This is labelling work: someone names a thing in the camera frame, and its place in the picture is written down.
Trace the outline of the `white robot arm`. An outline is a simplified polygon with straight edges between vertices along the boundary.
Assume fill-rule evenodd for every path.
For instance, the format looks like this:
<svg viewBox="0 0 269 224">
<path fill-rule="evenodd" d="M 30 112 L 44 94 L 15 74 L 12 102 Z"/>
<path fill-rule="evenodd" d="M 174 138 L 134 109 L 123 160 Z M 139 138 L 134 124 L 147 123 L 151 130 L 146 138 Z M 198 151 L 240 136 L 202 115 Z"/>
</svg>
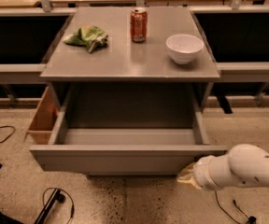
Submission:
<svg viewBox="0 0 269 224">
<path fill-rule="evenodd" d="M 177 181 L 209 191 L 269 188 L 269 153 L 253 145 L 237 145 L 224 155 L 210 155 L 190 163 L 178 174 Z"/>
</svg>

